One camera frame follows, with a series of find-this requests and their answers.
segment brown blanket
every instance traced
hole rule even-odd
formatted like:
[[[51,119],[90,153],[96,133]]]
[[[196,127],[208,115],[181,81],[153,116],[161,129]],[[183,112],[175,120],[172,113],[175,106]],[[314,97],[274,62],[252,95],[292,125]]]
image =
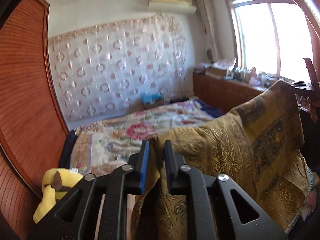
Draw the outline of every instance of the brown blanket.
[[[185,196],[167,191],[164,142],[202,173],[230,175],[284,230],[304,205],[306,163],[294,91],[283,81],[200,127],[181,127],[150,141],[148,193],[137,196],[132,239],[187,239]]]

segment silver screw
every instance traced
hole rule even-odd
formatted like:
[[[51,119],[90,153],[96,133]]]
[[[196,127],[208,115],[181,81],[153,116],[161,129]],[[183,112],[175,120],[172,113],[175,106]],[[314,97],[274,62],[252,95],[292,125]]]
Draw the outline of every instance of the silver screw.
[[[229,179],[229,176],[227,174],[219,174],[218,179],[221,181],[227,181]]]
[[[189,165],[184,164],[184,165],[180,166],[180,170],[182,170],[182,171],[190,171],[191,167]]]
[[[89,174],[84,176],[84,179],[87,180],[87,181],[94,180],[95,178],[96,178],[96,175],[94,175],[92,173],[89,173]]]
[[[133,169],[133,167],[130,164],[125,164],[122,166],[122,169],[124,171],[131,171]]]

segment white tag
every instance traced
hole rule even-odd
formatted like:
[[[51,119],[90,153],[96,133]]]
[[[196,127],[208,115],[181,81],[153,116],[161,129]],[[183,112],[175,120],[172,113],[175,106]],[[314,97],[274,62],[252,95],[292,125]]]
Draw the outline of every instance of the white tag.
[[[71,168],[70,172],[71,173],[78,173],[78,169],[77,168]]]

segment bed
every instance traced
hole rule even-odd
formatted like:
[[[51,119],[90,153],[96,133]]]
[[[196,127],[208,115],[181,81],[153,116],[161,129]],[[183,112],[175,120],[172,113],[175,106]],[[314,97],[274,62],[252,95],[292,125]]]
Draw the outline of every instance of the bed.
[[[201,100],[188,100],[79,127],[66,140],[60,167],[77,168],[81,174],[108,174],[115,161],[126,163],[131,154],[139,152],[149,135],[198,126],[222,114]]]

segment window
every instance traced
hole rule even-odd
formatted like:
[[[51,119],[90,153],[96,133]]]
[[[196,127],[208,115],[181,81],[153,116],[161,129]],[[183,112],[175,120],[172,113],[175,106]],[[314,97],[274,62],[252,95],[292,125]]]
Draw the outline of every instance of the window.
[[[228,0],[238,65],[310,82],[304,57],[313,60],[303,11],[293,0]]]

